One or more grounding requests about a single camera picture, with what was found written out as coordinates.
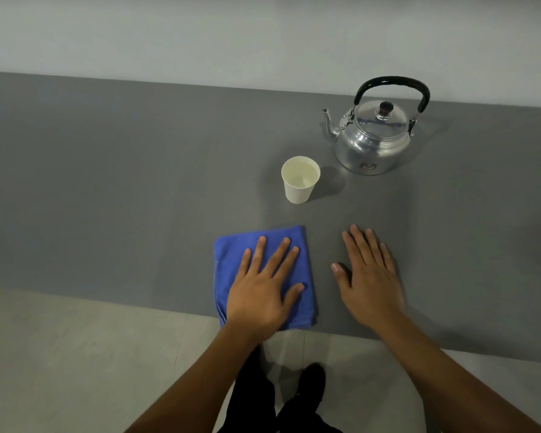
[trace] silver kettle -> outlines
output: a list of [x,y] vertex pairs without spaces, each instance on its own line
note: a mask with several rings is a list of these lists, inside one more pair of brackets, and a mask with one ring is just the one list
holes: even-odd
[[[387,100],[367,101],[359,106],[368,89],[381,85],[403,85],[418,90],[423,94],[418,113],[409,119],[401,108]],[[430,98],[429,88],[419,80],[385,76],[361,85],[353,108],[341,118],[339,127],[333,127],[329,110],[323,109],[327,130],[336,138],[335,155],[341,164],[364,175],[390,170],[411,141],[417,116],[425,110]]]

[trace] finger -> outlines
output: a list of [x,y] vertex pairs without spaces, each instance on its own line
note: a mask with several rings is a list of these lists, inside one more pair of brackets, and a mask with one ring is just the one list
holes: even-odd
[[293,285],[284,296],[283,299],[283,322],[287,320],[289,314],[291,313],[292,306],[295,305],[296,300],[301,296],[301,293],[304,290],[304,285],[301,283]]
[[397,272],[395,270],[395,263],[393,262],[393,257],[390,256],[389,248],[384,243],[381,243],[381,250],[382,250],[382,258],[385,262],[385,267],[390,273],[392,273],[393,275],[396,275]]
[[240,265],[238,266],[237,276],[235,277],[235,281],[238,281],[242,277],[246,275],[246,271],[249,269],[249,261],[250,261],[250,249],[245,249],[244,253],[242,254],[242,258],[240,260]]
[[288,237],[285,237],[277,250],[274,251],[274,254],[272,257],[269,258],[269,261],[265,268],[261,271],[261,274],[264,274],[265,276],[268,276],[269,278],[274,275],[274,271],[279,266],[280,262],[283,260],[284,253],[287,252],[287,249],[289,248],[289,244],[291,243],[291,239]]
[[265,245],[267,244],[267,238],[262,236],[258,238],[257,247],[254,249],[254,255],[252,256],[252,262],[250,263],[249,274],[258,274],[262,264],[262,254],[265,252]]
[[385,263],[382,260],[381,249],[378,247],[375,233],[372,229],[367,229],[367,231],[365,231],[365,235],[367,236],[368,246],[371,248],[371,253],[373,254],[373,258],[375,259],[377,266],[385,267]]
[[276,271],[274,277],[280,281],[282,284],[289,273],[291,272],[292,265],[295,264],[296,257],[299,255],[299,248],[293,247],[287,257],[284,259],[283,263],[280,265],[279,269]]
[[353,237],[348,232],[343,232],[343,241],[347,247],[348,257],[351,260],[351,267],[353,270],[359,269],[361,266],[365,265],[365,261],[361,256],[361,251],[356,246]]
[[341,267],[340,264],[338,263],[331,264],[331,270],[333,271],[333,275],[335,276],[335,279],[337,280],[337,284],[339,285],[341,294],[343,294],[345,291],[351,288],[351,283],[348,280],[347,273]]
[[368,244],[365,241],[365,236],[359,229],[357,225],[351,226],[351,234],[353,235],[353,239],[355,239],[356,246],[361,251],[361,256],[363,257],[363,260],[367,265],[372,265],[375,263],[375,260],[373,258],[373,254],[371,253],[371,250],[368,248]]

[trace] hand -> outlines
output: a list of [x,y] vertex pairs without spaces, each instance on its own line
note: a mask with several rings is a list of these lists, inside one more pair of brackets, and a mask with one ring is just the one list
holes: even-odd
[[359,323],[378,331],[381,325],[404,312],[403,292],[395,265],[387,246],[377,244],[372,230],[365,231],[367,240],[356,226],[343,232],[343,240],[353,268],[349,282],[347,273],[337,263],[331,265],[341,291],[341,299]]
[[237,277],[228,294],[227,325],[238,327],[256,344],[267,340],[279,330],[304,289],[303,284],[296,284],[287,292],[284,302],[280,298],[281,285],[299,254],[299,248],[293,247],[283,263],[280,263],[290,242],[285,238],[259,273],[267,243],[266,237],[260,237],[250,268],[250,249],[245,250]]

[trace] paper cup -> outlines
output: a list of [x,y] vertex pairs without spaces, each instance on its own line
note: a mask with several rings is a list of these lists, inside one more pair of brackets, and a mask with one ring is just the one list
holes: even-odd
[[280,174],[289,202],[302,204],[308,201],[314,185],[321,177],[321,168],[306,156],[295,156],[283,164]]

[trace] blue towel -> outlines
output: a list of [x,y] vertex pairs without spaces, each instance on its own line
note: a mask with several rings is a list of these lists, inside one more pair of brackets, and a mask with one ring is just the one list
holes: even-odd
[[289,288],[297,283],[303,283],[304,290],[292,307],[291,314],[281,327],[281,330],[310,327],[314,317],[313,283],[310,274],[309,252],[301,226],[229,235],[221,237],[215,242],[215,303],[220,316],[220,325],[224,325],[227,320],[228,291],[234,282],[235,276],[237,276],[242,254],[247,247],[254,252],[257,240],[261,235],[267,238],[267,247],[265,248],[261,268],[265,267],[284,237],[291,239],[290,247],[298,246],[300,248],[301,251],[291,273],[282,285],[281,296],[284,298]]

